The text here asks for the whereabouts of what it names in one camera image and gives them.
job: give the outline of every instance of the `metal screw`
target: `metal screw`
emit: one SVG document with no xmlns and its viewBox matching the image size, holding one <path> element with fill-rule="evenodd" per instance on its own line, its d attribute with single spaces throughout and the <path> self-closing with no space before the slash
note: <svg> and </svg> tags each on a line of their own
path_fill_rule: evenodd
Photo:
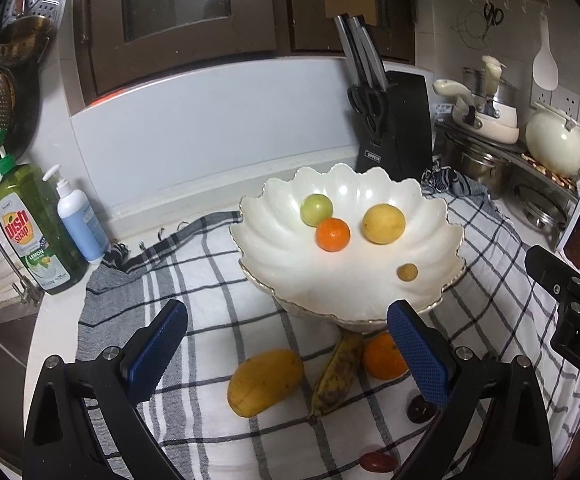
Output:
<svg viewBox="0 0 580 480">
<path fill-rule="evenodd" d="M 103 355 L 103 359 L 106 361 L 112 361 L 112 359 L 119 355 L 119 352 L 118 346 L 109 346 L 101 352 L 101 355 Z"/>
<path fill-rule="evenodd" d="M 467 346 L 459 346 L 456 349 L 456 355 L 463 361 L 469 361 L 474 357 L 474 352 L 471 351 Z"/>
<path fill-rule="evenodd" d="M 45 365 L 46 368 L 50 368 L 51 370 L 59 364 L 59 356 L 58 355 L 51 355 L 48 359 L 46 359 Z"/>
<path fill-rule="evenodd" d="M 516 356 L 516 362 L 523 368 L 529 368 L 532 366 L 532 361 L 530 361 L 530 359 L 525 355 Z"/>
</svg>

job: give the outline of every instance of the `black and white plaid cloth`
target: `black and white plaid cloth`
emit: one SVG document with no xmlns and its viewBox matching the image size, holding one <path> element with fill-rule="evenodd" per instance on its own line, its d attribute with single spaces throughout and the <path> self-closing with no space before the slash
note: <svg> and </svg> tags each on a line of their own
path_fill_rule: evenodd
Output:
<svg viewBox="0 0 580 480">
<path fill-rule="evenodd" d="M 450 185 L 447 192 L 426 193 L 442 196 L 450 222 L 464 225 L 460 254 L 468 267 L 425 320 L 453 346 L 468 346 L 480 356 L 531 358 L 558 463 L 580 423 L 580 372 L 550 348 L 556 302 L 528 279 L 526 247 L 482 190 L 461 197 Z M 311 387 L 337 340 L 337 327 L 289 316 L 246 280 L 228 233 L 238 221 L 237 212 L 211 214 L 122 266 L 104 262 L 86 289 L 78 360 L 94 359 L 112 344 L 123 346 L 167 300 L 177 298 L 189 308 L 187 335 L 153 397 L 137 409 L 184 478 L 356 479 L 367 478 L 358 461 L 369 450 L 389 450 L 405 460 L 427 429 L 406 416 L 407 403 L 418 393 L 409 373 L 379 381 L 360 370 L 343 406 L 316 426 L 307 424 Z M 306 378 L 300 391 L 259 416 L 238 417 L 226 400 L 230 376 L 246 358 L 272 348 L 301 355 Z M 100 411 L 90 408 L 110 465 L 130 478 Z M 476 410 L 468 433 L 476 435 L 485 413 L 485 406 Z M 465 439 L 448 476 L 460 471 L 473 440 Z"/>
</svg>

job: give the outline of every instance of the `stainless steel sink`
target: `stainless steel sink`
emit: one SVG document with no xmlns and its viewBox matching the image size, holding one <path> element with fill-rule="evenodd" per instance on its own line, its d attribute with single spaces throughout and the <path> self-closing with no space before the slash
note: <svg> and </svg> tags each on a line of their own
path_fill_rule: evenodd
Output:
<svg viewBox="0 0 580 480">
<path fill-rule="evenodd" d="M 0 460 L 22 466 L 23 390 L 38 306 L 18 298 L 0 307 Z"/>
</svg>

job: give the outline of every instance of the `black knife block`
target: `black knife block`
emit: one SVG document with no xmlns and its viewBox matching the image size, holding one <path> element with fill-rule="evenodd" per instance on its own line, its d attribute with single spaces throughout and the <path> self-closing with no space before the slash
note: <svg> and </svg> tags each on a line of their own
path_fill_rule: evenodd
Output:
<svg viewBox="0 0 580 480">
<path fill-rule="evenodd" d="M 421 182 L 432 167 L 432 125 L 427 86 L 422 75 L 387 72 L 387 111 L 381 140 L 374 142 L 363 128 L 359 135 L 356 171 L 382 167 L 396 182 L 414 178 Z"/>
</svg>

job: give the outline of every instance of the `green dish soap bottle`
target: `green dish soap bottle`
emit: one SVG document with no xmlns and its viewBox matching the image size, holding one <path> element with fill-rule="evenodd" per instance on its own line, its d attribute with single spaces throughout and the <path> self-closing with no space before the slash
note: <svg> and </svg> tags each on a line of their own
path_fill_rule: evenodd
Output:
<svg viewBox="0 0 580 480">
<path fill-rule="evenodd" d="M 0 130 L 0 225 L 36 282 L 49 294 L 77 283 L 88 268 L 56 211 L 58 198 L 41 168 L 6 155 Z"/>
</svg>

